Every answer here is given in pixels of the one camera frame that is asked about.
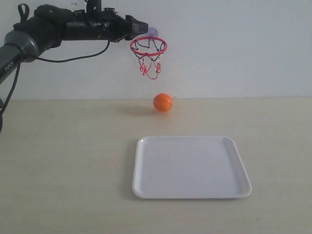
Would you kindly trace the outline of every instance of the hoop net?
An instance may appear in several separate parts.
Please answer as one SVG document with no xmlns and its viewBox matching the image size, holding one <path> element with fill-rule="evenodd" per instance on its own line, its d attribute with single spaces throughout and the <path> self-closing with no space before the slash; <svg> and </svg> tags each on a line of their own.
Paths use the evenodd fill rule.
<svg viewBox="0 0 312 234">
<path fill-rule="evenodd" d="M 167 50 L 167 42 L 158 37 L 141 37 L 130 47 L 138 58 L 140 72 L 149 79 L 157 79 L 161 72 L 160 58 Z"/>
</svg>

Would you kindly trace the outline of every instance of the robotic arm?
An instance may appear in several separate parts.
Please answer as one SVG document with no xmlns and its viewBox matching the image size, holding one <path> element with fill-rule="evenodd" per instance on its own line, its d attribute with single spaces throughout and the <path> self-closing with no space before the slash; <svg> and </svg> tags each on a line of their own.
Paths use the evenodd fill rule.
<svg viewBox="0 0 312 234">
<path fill-rule="evenodd" d="M 0 48 L 0 85 L 16 68 L 19 69 L 18 64 L 36 60 L 46 50 L 59 47 L 64 40 L 108 40 L 109 43 L 132 40 L 148 32 L 147 23 L 129 15 L 124 19 L 114 8 L 102 10 L 101 0 L 85 1 L 86 11 L 72 12 L 42 5 L 28 20 L 27 13 L 21 15 L 21 23 L 14 25 L 14 30 L 6 35 L 4 46 Z M 0 112 L 0 132 L 2 114 L 3 111 Z"/>
</svg>

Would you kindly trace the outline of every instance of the small basketball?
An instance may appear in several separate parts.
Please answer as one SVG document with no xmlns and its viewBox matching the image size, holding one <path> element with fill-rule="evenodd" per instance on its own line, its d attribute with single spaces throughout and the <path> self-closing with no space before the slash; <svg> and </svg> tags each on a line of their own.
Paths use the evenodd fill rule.
<svg viewBox="0 0 312 234">
<path fill-rule="evenodd" d="M 154 107 L 159 112 L 167 112 L 172 107 L 172 98 L 168 94 L 158 94 L 154 98 Z"/>
</svg>

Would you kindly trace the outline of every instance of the black cable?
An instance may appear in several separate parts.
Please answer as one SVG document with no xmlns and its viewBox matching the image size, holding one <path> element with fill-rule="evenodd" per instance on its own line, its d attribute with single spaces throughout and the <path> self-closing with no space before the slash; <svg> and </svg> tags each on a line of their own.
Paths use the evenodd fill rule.
<svg viewBox="0 0 312 234">
<path fill-rule="evenodd" d="M 37 59 L 37 60 L 44 61 L 44 62 L 53 62 L 53 63 L 71 62 L 71 61 L 75 61 L 75 60 L 79 60 L 79 59 L 89 59 L 89 58 L 93 58 L 93 57 L 99 56 L 99 55 L 101 55 L 101 54 L 103 54 L 104 52 L 107 51 L 109 45 L 110 45 L 110 41 L 108 40 L 105 49 L 102 50 L 99 53 L 96 53 L 94 55 L 87 55 L 87 56 L 81 56 L 81 57 L 76 57 L 76 58 L 65 59 L 65 60 L 50 60 L 50 59 L 39 58 L 39 57 L 36 57 L 36 56 L 31 56 L 31 55 L 29 55 L 29 57 L 32 58 L 32 59 Z"/>
<path fill-rule="evenodd" d="M 18 82 L 19 74 L 20 74 L 20 63 L 18 63 L 18 67 L 17 67 L 16 73 L 15 73 L 15 77 L 14 77 L 12 88 L 11 88 L 11 90 L 10 90 L 10 92 L 8 94 L 8 97 L 6 98 L 5 103 L 4 103 L 4 105 L 3 105 L 3 107 L 2 107 L 2 109 L 0 111 L 0 116 L 3 115 L 5 109 L 7 108 L 8 104 L 9 104 L 9 101 L 10 101 L 10 99 L 12 97 L 12 94 L 13 94 L 13 92 L 15 90 L 15 87 L 16 87 L 16 84 Z"/>
</svg>

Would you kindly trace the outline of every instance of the white plastic tray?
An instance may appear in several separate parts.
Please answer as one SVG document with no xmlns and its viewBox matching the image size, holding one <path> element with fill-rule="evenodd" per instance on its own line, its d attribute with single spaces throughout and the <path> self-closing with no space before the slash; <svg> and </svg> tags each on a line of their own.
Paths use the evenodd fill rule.
<svg viewBox="0 0 312 234">
<path fill-rule="evenodd" d="M 147 136 L 136 148 L 133 192 L 141 198 L 241 198 L 252 186 L 225 136 Z"/>
</svg>

